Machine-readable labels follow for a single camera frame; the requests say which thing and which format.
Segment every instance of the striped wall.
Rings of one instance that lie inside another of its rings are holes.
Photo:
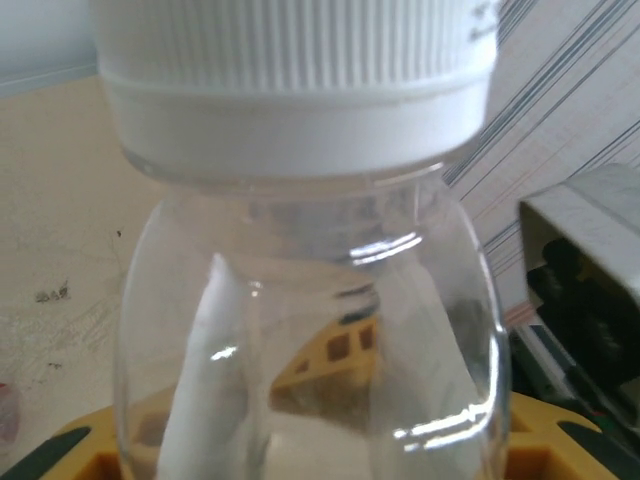
[[[509,309],[526,299],[518,198],[609,162],[640,169],[640,0],[508,0],[501,20],[487,123],[445,179]]]

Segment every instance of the white bottle cap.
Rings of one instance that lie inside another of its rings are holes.
[[[497,5],[91,0],[124,149],[149,173],[308,177],[405,167],[480,128]]]

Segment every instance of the clear plastic jar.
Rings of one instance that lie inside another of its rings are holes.
[[[125,475],[502,478],[506,336],[441,173],[174,189],[119,327]]]

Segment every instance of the beige table surface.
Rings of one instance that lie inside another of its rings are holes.
[[[120,291],[163,188],[123,159],[95,77],[0,99],[0,165],[0,382],[21,394],[2,472],[111,403]]]

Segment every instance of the plastic bottle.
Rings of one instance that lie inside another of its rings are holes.
[[[441,180],[494,2],[92,0],[120,141],[173,184],[125,290],[136,480],[498,479],[506,342]]]

